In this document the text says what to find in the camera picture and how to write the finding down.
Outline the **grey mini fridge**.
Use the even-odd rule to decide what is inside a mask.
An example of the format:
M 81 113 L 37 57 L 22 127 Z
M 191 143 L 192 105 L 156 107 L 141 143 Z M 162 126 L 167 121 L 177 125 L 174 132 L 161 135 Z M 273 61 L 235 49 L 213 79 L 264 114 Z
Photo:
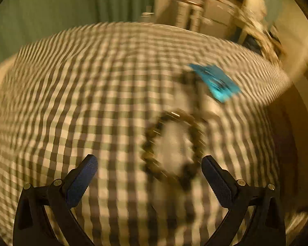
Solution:
M 199 32 L 216 38 L 229 39 L 239 3 L 234 0 L 203 0 Z

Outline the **brown cardboard box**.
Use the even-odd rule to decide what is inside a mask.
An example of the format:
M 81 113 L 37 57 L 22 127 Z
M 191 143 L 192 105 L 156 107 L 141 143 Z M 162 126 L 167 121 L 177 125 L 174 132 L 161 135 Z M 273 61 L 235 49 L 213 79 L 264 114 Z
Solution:
M 278 157 L 282 205 L 287 212 L 308 211 L 308 63 L 267 109 Z

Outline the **checkered green white cloth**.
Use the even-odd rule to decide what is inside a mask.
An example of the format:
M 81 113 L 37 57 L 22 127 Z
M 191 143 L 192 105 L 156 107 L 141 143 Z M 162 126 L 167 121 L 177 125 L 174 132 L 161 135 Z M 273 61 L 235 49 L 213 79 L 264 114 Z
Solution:
M 0 236 L 11 245 L 24 184 L 44 186 L 82 159 L 98 173 L 74 213 L 95 245 L 203 245 L 225 215 L 203 175 L 169 215 L 143 171 L 146 127 L 190 111 L 190 64 L 222 69 L 240 93 L 203 125 L 206 154 L 251 186 L 278 186 L 267 105 L 286 74 L 235 43 L 145 23 L 73 28 L 22 47 L 0 87 Z

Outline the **green curtain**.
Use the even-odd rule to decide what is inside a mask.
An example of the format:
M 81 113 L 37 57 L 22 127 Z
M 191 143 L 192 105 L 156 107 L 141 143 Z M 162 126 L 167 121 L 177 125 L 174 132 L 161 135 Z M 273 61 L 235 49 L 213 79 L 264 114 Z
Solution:
M 0 63 L 23 45 L 72 27 L 135 22 L 155 0 L 1 0 Z

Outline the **white suitcase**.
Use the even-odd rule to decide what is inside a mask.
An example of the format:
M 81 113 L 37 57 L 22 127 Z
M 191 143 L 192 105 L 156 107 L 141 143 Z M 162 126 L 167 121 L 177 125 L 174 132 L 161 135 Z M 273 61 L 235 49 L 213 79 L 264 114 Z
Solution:
M 175 26 L 184 30 L 198 32 L 203 13 L 202 0 L 176 0 Z

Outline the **blue foil packet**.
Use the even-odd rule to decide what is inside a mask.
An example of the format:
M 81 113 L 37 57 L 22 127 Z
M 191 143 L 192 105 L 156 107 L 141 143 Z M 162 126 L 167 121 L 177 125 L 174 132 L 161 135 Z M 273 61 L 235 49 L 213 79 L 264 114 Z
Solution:
M 239 86 L 217 66 L 189 64 L 195 73 L 201 78 L 213 95 L 221 103 L 226 102 L 233 95 L 240 93 Z

